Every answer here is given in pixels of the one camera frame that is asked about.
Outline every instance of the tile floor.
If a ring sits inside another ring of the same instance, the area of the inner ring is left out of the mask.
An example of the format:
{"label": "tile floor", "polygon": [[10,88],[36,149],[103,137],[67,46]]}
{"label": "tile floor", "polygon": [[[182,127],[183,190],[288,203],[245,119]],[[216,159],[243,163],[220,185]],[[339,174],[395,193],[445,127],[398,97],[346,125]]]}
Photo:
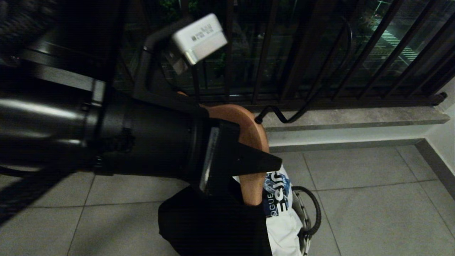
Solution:
{"label": "tile floor", "polygon": [[[455,201],[414,146],[276,155],[322,205],[310,255],[455,256]],[[0,187],[14,180],[0,176]],[[176,256],[157,209],[185,186],[75,174],[0,229],[0,254]]]}

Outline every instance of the black metal railing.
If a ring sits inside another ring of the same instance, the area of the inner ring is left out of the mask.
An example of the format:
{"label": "black metal railing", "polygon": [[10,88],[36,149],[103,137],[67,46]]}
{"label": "black metal railing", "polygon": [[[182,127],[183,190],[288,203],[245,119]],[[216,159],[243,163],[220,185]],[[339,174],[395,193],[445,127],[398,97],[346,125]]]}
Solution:
{"label": "black metal railing", "polygon": [[[147,1],[134,2],[136,6],[147,5]],[[194,7],[198,1],[175,2],[181,15],[194,15],[190,5]],[[252,110],[267,105],[297,109],[317,94],[313,108],[432,105],[440,101],[435,99],[438,90],[455,76],[455,6],[447,0],[268,0],[254,16],[257,21],[248,20],[255,23],[247,47],[252,57],[244,62],[246,78],[239,83],[243,71],[239,71],[241,57],[234,46],[239,41],[238,12],[251,1],[219,2],[221,11],[214,12],[229,43],[215,61],[207,59],[191,67],[187,79],[176,82],[174,78],[176,86],[186,88],[190,96],[205,104],[232,102]],[[279,24],[282,17],[278,18],[283,2],[293,3],[292,21],[284,25]],[[411,15],[408,9],[418,11]],[[423,28],[428,30],[429,24],[436,24],[434,35],[422,37]],[[280,38],[277,27],[293,30],[290,36],[281,37],[292,38],[287,56],[280,53],[286,50],[276,46],[275,40]],[[428,43],[420,44],[419,40]],[[414,52],[415,45],[424,47]],[[271,60],[275,61],[273,75]],[[213,79],[209,76],[216,65],[222,72]],[[125,63],[121,70],[128,70]]]}

